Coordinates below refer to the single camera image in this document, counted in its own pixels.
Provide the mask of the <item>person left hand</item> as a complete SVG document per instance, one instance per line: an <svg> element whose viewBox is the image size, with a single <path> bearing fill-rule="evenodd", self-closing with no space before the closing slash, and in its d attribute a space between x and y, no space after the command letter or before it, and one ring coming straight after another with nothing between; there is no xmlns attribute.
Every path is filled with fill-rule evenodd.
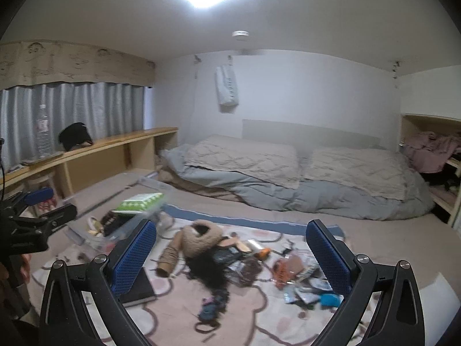
<svg viewBox="0 0 461 346"><path fill-rule="evenodd" d="M16 255L15 270L19 284L28 284L31 280L31 254Z"/></svg>

